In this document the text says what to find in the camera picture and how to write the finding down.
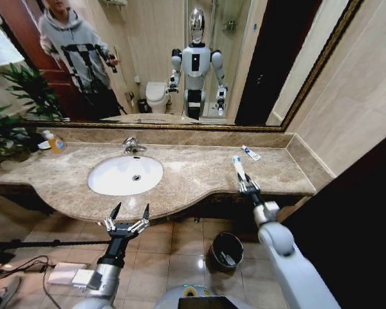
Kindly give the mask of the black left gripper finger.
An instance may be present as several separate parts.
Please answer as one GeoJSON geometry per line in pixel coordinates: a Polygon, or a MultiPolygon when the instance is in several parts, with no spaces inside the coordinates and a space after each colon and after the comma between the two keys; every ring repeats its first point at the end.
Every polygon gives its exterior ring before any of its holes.
{"type": "Polygon", "coordinates": [[[133,225],[131,225],[128,228],[129,232],[143,232],[148,226],[150,225],[149,223],[149,204],[147,204],[143,216],[141,220],[137,221],[133,225]]]}
{"type": "Polygon", "coordinates": [[[108,232],[116,230],[115,219],[120,211],[121,205],[122,205],[122,203],[119,202],[118,205],[111,211],[109,217],[104,219],[104,225],[105,225],[106,230],[108,232]]]}

